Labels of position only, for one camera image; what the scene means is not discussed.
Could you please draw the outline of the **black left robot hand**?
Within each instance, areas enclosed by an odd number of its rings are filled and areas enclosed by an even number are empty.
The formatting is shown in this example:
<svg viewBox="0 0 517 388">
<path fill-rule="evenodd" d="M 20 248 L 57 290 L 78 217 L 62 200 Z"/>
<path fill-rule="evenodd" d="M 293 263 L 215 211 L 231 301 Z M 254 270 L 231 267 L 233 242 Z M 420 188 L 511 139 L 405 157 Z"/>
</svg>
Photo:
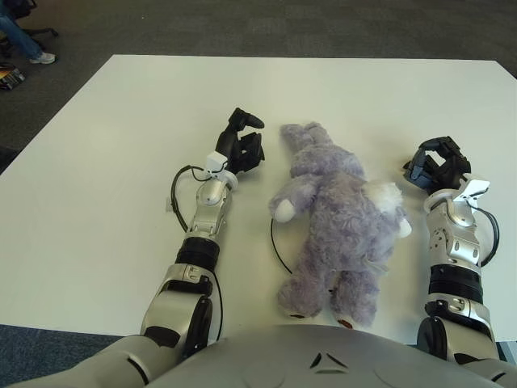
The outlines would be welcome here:
<svg viewBox="0 0 517 388">
<path fill-rule="evenodd" d="M 216 144 L 215 151 L 228 160 L 225 169 L 235 175 L 252 170 L 265 160 L 260 133 L 252 132 L 242 137 L 238 136 L 245 127 L 263 129 L 265 124 L 258 117 L 235 108 Z"/>
</svg>

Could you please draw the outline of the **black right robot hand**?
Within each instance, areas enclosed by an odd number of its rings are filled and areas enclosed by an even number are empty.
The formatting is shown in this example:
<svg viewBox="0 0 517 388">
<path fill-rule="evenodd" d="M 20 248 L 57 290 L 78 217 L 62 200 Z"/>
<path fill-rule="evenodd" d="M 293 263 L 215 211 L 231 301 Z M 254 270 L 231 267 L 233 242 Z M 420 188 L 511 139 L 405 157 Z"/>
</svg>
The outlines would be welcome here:
<svg viewBox="0 0 517 388">
<path fill-rule="evenodd" d="M 423 142 L 403 169 L 406 181 L 431 195 L 458 189 L 471 165 L 451 137 L 436 137 Z"/>
</svg>

